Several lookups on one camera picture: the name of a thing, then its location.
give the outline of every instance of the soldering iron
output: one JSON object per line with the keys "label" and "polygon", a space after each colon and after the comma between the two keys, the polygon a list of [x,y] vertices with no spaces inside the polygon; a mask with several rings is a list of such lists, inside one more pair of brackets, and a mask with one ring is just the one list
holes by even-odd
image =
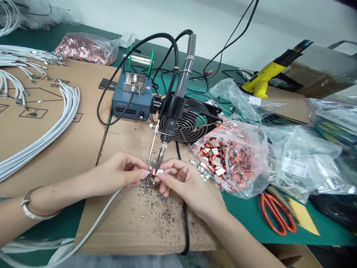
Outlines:
{"label": "soldering iron", "polygon": [[[156,162],[155,170],[158,170],[160,168],[161,163],[163,161],[165,150],[168,144],[173,139],[177,120],[182,118],[182,116],[187,110],[186,109],[187,99],[184,98],[184,95],[192,72],[195,49],[196,49],[196,35],[192,31],[190,31],[187,54],[183,67],[181,70],[179,70],[180,77],[178,79],[175,93],[171,95],[171,90],[170,89],[168,90],[167,96],[165,98],[165,102],[163,103],[162,107],[159,108],[160,114],[156,126],[152,126],[154,128],[154,138],[152,140],[150,153],[149,153],[149,165],[151,169],[152,169],[151,155],[152,155],[157,134],[161,134],[160,135],[161,145],[160,145],[160,153]],[[165,115],[165,122],[163,128],[159,130],[160,120],[163,115]]]}

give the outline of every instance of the fan grille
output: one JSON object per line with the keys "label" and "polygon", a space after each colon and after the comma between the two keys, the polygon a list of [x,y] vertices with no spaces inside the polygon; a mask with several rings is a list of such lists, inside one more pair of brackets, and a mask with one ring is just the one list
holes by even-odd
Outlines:
{"label": "fan grille", "polygon": [[[208,124],[205,115],[198,114],[190,108],[187,110],[187,114],[177,121],[173,140],[181,143],[193,144],[207,134],[208,126],[212,124]],[[166,117],[160,122],[161,129],[163,128],[165,121]]]}

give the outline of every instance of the green workbench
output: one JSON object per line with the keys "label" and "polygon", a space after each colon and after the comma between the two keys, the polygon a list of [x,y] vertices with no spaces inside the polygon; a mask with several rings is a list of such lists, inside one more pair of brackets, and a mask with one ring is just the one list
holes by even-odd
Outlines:
{"label": "green workbench", "polygon": [[[35,49],[53,51],[60,43],[63,36],[67,32],[88,32],[95,35],[100,35],[109,39],[118,38],[117,34],[102,31],[96,28],[92,28],[85,25],[60,25],[53,28],[50,31],[25,31],[17,30],[8,36],[0,38],[0,44],[3,45],[18,45],[24,47],[31,47]],[[167,52],[167,48],[159,45],[146,43],[140,47],[143,55],[149,55],[151,49],[154,50],[154,65],[153,68],[157,68],[161,60]],[[180,47],[179,49],[185,51],[186,47]],[[123,49],[119,49],[118,59],[112,65],[117,67],[121,61]],[[186,52],[180,53],[180,64],[182,64]],[[193,69],[202,72],[203,67],[208,62],[207,59],[201,57],[195,57],[195,63]],[[216,69],[218,67],[217,62],[213,62],[208,70]],[[173,53],[167,59],[163,68],[171,70],[173,68]],[[210,86],[213,86],[216,82],[226,78],[222,75],[221,70],[224,69],[237,69],[234,66],[222,64],[220,71],[217,75],[210,79]],[[171,74],[164,74],[165,84],[170,83]],[[159,93],[163,93],[163,83],[158,76],[155,82],[159,85]],[[204,81],[191,80],[188,88],[202,91],[206,90],[206,84]],[[206,101],[207,98],[199,95],[190,95],[190,97],[197,98],[202,101]],[[279,243],[279,244],[309,244],[309,245],[357,245],[357,237],[351,234],[349,231],[323,216],[317,212],[313,206],[308,203],[307,209],[318,229],[321,236],[316,236],[301,227],[298,227],[296,234],[288,233],[287,236],[279,236],[274,233],[263,220],[259,207],[259,198],[252,198],[250,200],[240,199],[226,193],[222,193],[223,199],[226,203],[227,209],[232,213],[248,230],[249,232],[261,243]],[[81,201],[63,210],[60,215],[54,219],[41,222],[37,226],[27,231],[24,236],[29,239],[59,239],[64,237],[75,237],[81,213],[84,208],[85,201]]]}

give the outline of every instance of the solder wire spool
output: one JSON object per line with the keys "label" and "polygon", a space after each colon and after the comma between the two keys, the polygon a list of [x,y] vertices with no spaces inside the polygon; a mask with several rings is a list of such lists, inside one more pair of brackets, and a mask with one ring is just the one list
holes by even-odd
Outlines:
{"label": "solder wire spool", "polygon": [[143,66],[148,69],[147,76],[149,77],[151,74],[152,64],[154,63],[154,51],[151,50],[151,55],[145,56],[136,53],[132,53],[129,57],[129,71],[131,71],[131,65],[138,65],[139,67]]}

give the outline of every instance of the black fan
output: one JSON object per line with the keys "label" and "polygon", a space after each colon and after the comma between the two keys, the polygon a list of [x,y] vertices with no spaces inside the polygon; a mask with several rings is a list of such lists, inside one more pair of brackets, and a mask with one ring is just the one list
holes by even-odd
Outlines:
{"label": "black fan", "polygon": [[[222,112],[219,107],[185,97],[187,99],[187,112],[177,121],[175,127],[175,141],[191,145],[215,129],[222,123],[218,114]],[[162,129],[166,117],[163,116],[160,122]]]}

